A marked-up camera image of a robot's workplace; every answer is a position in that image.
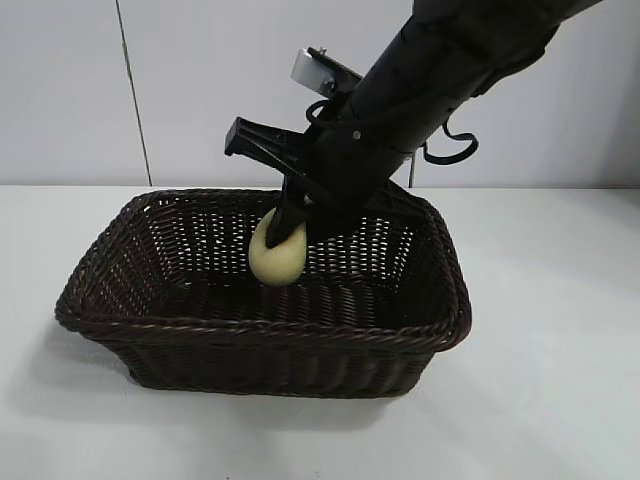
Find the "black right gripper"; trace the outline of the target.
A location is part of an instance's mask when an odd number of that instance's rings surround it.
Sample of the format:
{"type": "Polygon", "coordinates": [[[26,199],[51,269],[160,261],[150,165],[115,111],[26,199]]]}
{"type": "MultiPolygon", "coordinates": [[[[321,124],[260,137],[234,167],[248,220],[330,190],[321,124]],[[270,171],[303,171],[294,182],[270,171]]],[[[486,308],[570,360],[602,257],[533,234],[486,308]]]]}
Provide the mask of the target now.
{"type": "Polygon", "coordinates": [[[420,145],[420,125],[390,120],[319,121],[303,133],[238,117],[224,153],[241,155],[284,175],[281,197],[267,226],[267,247],[288,240],[311,218],[346,219],[363,210],[409,218],[420,202],[390,177],[420,145]]]}

